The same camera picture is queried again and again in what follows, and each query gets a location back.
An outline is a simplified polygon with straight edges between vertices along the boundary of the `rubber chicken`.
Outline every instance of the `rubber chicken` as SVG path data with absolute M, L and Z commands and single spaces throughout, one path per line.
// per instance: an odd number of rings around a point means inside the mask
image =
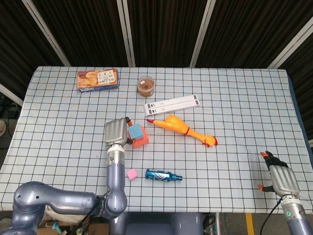
M 170 114 L 165 119 L 165 121 L 151 119 L 147 119 L 147 121 L 159 127 L 163 127 L 166 130 L 175 131 L 185 136 L 193 136 L 196 139 L 201 140 L 202 143 L 205 144 L 207 147 L 218 144 L 214 136 L 206 136 L 194 131 L 193 129 L 190 129 L 190 127 L 186 123 L 184 123 L 182 120 L 180 120 L 180 118 L 172 114 Z

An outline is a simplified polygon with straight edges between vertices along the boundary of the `blue bottle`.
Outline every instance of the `blue bottle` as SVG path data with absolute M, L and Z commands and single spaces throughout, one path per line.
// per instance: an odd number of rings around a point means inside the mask
M 182 176 L 172 174 L 171 172 L 168 172 L 168 171 L 147 169 L 146 179 L 161 180 L 161 181 L 167 181 L 167 182 L 171 180 L 182 181 Z

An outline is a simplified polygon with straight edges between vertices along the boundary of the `table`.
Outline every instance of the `table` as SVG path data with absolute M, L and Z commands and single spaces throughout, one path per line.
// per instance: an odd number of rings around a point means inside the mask
M 284 70 L 117 68 L 119 89 L 91 93 L 76 90 L 76 72 L 103 68 L 38 67 L 29 84 L 16 131 L 0 170 L 1 210 L 11 210 L 16 188 L 42 181 L 66 190 L 103 194 L 106 188 L 104 125 L 129 116 L 144 125 L 150 143 L 125 146 L 126 211 L 269 212 L 274 193 L 259 155 L 271 151 L 294 170 L 307 213 L 313 212 L 313 174 Z M 156 91 L 141 97 L 138 78 L 156 80 Z M 201 105 L 175 115 L 219 145 L 205 147 L 145 121 L 142 105 L 185 95 Z M 168 114 L 156 115 L 164 120 Z M 146 169 L 165 169 L 181 182 L 144 178 Z

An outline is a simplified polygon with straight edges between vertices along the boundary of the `blue cube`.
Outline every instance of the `blue cube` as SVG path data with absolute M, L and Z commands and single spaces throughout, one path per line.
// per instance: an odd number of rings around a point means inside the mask
M 128 127 L 128 133 L 132 140 L 139 140 L 143 138 L 143 132 L 139 124 Z

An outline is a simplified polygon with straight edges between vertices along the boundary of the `black curtain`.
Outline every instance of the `black curtain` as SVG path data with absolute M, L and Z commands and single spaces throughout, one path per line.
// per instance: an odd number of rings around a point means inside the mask
M 22 1 L 0 1 L 0 83 L 23 99 L 43 65 L 62 63 Z
M 72 66 L 128 66 L 115 0 L 33 0 Z
M 311 0 L 217 0 L 196 67 L 267 68 L 312 16 Z
M 308 139 L 313 139 L 313 34 L 281 65 L 292 81 Z
M 206 0 L 128 0 L 137 67 L 188 67 Z

